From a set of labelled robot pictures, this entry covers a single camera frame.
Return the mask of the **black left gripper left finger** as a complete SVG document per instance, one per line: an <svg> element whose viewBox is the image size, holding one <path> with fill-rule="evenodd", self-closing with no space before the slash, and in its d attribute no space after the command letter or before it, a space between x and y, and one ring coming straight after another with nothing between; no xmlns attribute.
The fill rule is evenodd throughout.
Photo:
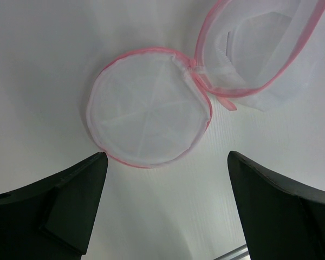
<svg viewBox="0 0 325 260"><path fill-rule="evenodd" d="M81 259L87 253L108 168L99 152L0 194L0 259Z"/></svg>

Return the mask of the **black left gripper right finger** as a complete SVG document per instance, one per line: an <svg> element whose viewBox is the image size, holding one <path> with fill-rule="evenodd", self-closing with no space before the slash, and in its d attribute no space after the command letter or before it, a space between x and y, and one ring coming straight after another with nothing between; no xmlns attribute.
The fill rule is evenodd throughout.
<svg viewBox="0 0 325 260"><path fill-rule="evenodd" d="M227 165L251 259L325 259L325 191L235 151Z"/></svg>

